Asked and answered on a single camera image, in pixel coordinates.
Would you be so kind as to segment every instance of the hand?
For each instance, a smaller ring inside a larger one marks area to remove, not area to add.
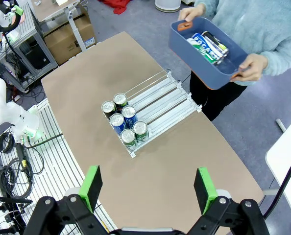
[[[179,12],[178,20],[192,21],[196,16],[202,16],[205,13],[205,5],[203,3],[198,4],[196,7],[183,8]]]
[[[231,82],[241,81],[241,82],[249,82],[249,81],[259,81],[262,76],[262,71],[268,65],[268,60],[264,55],[258,54],[250,54],[247,56],[245,61],[241,65],[239,65],[239,69],[244,70],[250,66],[245,71],[240,72],[240,76],[236,76],[230,79]]]

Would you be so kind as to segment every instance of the brown tabletop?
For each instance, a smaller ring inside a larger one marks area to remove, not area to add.
[[[58,11],[64,9],[65,7],[77,2],[77,0],[68,0],[66,3],[59,6],[57,3],[52,3],[51,0],[41,0],[41,4],[36,6],[34,4],[35,1],[38,0],[31,0],[31,3],[35,11],[35,17],[40,22],[45,20],[47,17],[57,13]]]
[[[216,188],[236,202],[263,193],[223,136],[194,112],[131,158],[101,104],[162,68],[127,33],[97,44],[42,79],[63,134],[81,169],[100,165],[100,201],[120,227],[173,227],[187,232],[201,215],[196,169],[208,167]],[[226,234],[220,229],[217,234]]]

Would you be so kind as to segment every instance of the gray floor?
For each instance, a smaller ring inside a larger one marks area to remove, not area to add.
[[[116,15],[103,3],[88,1],[88,12],[99,41],[126,31],[163,68],[171,69],[175,78],[184,80],[190,74],[190,69],[167,44],[170,23],[177,20],[178,13],[157,11],[154,0],[133,0],[124,13]],[[189,81],[183,83],[187,91]],[[33,98],[25,98],[23,107],[27,109],[34,103]],[[262,189],[268,188],[273,180],[265,163],[265,153],[281,136],[276,118],[280,118],[285,126],[291,124],[291,69],[280,76],[265,77],[247,88],[213,122]],[[7,124],[0,126],[0,133],[7,127]],[[261,205],[263,212],[272,200],[272,196],[265,198]],[[291,235],[291,210],[284,197],[268,218],[267,225],[271,235]]]

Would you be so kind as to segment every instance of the red cloth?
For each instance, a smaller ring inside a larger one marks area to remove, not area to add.
[[[126,6],[130,0],[99,0],[114,9],[115,14],[121,14],[126,10]]]

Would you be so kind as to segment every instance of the black pants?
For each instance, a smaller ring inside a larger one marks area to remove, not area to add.
[[[213,121],[225,106],[233,102],[246,89],[230,82],[218,90],[208,89],[194,72],[191,72],[190,92],[197,104],[202,104],[202,111],[210,121]]]

